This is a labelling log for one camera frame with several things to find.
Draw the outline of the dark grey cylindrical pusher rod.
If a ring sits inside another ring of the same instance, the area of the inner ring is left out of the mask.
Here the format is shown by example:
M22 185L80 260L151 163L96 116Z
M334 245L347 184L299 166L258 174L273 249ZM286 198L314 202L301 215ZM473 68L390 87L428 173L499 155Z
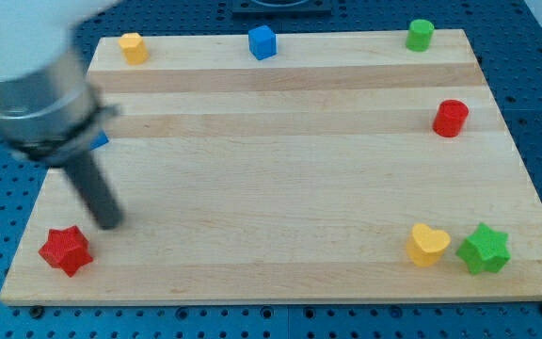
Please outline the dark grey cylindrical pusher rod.
M62 169L100 229L121 224L122 209L90 152L76 154Z

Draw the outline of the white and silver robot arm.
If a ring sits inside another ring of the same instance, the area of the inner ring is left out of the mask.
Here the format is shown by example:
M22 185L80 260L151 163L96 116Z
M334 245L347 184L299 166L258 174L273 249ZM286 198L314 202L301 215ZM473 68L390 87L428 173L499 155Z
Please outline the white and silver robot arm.
M23 157L63 169L96 221L123 213L90 149L118 115L87 79L73 31L115 5L100 1L0 1L0 135Z

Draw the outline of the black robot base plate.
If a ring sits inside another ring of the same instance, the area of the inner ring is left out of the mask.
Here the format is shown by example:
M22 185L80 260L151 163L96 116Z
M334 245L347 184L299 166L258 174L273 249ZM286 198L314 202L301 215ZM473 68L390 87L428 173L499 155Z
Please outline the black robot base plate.
M328 14L334 0L231 0L233 15Z

